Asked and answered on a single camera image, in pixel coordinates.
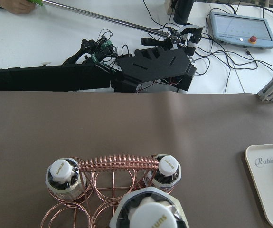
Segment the white serving tray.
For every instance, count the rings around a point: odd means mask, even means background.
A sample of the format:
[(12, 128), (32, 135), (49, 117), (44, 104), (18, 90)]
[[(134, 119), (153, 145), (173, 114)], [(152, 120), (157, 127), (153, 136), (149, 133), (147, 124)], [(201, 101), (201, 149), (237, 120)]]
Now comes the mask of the white serving tray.
[(245, 160), (266, 220), (273, 227), (273, 144), (247, 147)]

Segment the blue teach pendant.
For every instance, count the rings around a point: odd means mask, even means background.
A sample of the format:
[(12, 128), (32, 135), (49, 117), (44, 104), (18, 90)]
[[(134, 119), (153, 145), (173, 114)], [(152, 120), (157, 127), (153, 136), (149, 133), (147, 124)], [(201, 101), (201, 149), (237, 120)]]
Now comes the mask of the blue teach pendant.
[(273, 48), (273, 34), (264, 18), (213, 11), (209, 18), (215, 40), (242, 47)]

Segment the tea bottle in rack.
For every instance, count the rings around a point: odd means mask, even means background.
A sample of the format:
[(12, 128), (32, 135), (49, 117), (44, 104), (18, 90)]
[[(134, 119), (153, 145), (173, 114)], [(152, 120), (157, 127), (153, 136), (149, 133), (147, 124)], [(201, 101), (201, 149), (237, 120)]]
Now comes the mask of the tea bottle in rack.
[(158, 161), (157, 171), (149, 171), (144, 178), (146, 187), (155, 187), (170, 193), (181, 180), (181, 166), (175, 157), (167, 154), (153, 156)]
[(78, 169), (73, 158), (61, 158), (54, 161), (46, 172), (46, 186), (57, 200), (77, 201), (85, 199), (86, 177)]

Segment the long metal rod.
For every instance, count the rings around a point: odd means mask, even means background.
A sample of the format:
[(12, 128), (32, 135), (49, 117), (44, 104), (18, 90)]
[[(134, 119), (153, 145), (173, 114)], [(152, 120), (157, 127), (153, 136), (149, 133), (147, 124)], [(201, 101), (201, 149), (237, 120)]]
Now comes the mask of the long metal rod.
[(175, 32), (174, 35), (172, 35), (171, 33), (155, 30), (155, 29), (152, 29), (152, 28), (148, 28), (148, 27), (145, 27), (145, 26), (133, 24), (133, 23), (130, 23), (130, 22), (127, 22), (127, 21), (119, 20), (119, 19), (114, 19), (114, 18), (111, 18), (111, 17), (108, 17), (108, 16), (100, 15), (100, 14), (93, 13), (93, 12), (90, 12), (90, 11), (86, 11), (86, 10), (83, 10), (83, 9), (79, 9), (79, 8), (71, 7), (71, 6), (68, 6), (68, 5), (56, 3), (56, 2), (53, 2), (53, 1), (50, 1), (50, 0), (30, 0), (29, 2), (38, 4), (40, 6), (48, 5), (48, 6), (56, 7), (56, 8), (59, 8), (59, 9), (71, 11), (71, 12), (74, 12), (74, 13), (86, 15), (86, 16), (89, 16), (89, 17), (92, 17), (92, 18), (105, 20), (105, 21), (108, 21), (108, 22), (112, 22), (112, 23), (115, 23), (115, 24), (122, 25), (122, 26), (127, 26), (127, 27), (130, 27), (130, 28), (133, 28), (133, 29), (137, 29), (137, 30), (141, 30), (141, 31), (144, 31), (144, 32), (147, 32), (147, 33), (158, 35), (158, 36), (161, 36), (161, 37), (164, 37), (164, 38), (170, 38), (170, 39), (177, 40), (177, 39), (180, 39), (180, 37), (181, 37), (181, 35), (179, 33), (177, 33), (177, 32)]

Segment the person at desk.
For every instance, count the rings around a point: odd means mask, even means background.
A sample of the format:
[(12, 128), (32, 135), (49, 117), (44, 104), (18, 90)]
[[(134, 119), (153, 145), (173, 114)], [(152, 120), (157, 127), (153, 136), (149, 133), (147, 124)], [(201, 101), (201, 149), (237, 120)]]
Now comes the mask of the person at desk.
[(36, 4), (28, 0), (0, 0), (0, 9), (13, 14), (29, 14), (36, 8)]

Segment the black thermos bottle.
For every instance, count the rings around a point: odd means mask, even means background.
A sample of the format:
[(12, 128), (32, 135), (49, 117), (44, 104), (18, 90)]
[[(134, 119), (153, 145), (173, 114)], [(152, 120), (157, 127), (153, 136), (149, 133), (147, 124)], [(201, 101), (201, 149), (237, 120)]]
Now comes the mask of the black thermos bottle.
[(185, 24), (190, 16), (194, 0), (174, 0), (174, 22), (177, 24)]

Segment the tea bottle white cap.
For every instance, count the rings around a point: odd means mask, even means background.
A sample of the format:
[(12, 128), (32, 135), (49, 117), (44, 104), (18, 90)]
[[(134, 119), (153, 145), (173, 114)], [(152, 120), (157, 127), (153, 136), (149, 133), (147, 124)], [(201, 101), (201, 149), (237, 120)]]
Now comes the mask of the tea bottle white cap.
[(188, 228), (189, 224), (175, 197), (155, 187), (146, 187), (121, 199), (109, 227)]

